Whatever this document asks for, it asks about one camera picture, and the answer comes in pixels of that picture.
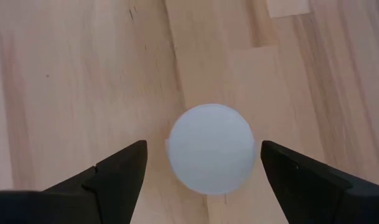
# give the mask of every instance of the wooden surface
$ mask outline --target wooden surface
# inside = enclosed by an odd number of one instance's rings
[[[164,140],[204,103],[238,110],[258,150],[379,184],[379,0],[0,0],[0,189],[146,139],[133,223],[287,223],[259,159],[226,195],[174,177]]]

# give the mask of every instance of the dark spot on wood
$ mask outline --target dark spot on wood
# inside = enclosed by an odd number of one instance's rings
[[[131,12],[131,9],[129,9],[128,11],[129,11],[129,15],[131,16],[131,19],[134,20],[133,13]]]

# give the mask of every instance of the wooden floor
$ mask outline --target wooden floor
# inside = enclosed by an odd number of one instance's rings
[[[204,103],[379,184],[379,0],[0,0],[0,189],[146,139],[132,223],[287,223],[259,159],[227,195],[174,177],[164,140]]]

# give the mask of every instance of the white ball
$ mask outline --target white ball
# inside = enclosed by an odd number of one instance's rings
[[[256,151],[248,123],[235,110],[201,105],[184,113],[167,140],[172,170],[188,188],[225,194],[251,175]]]

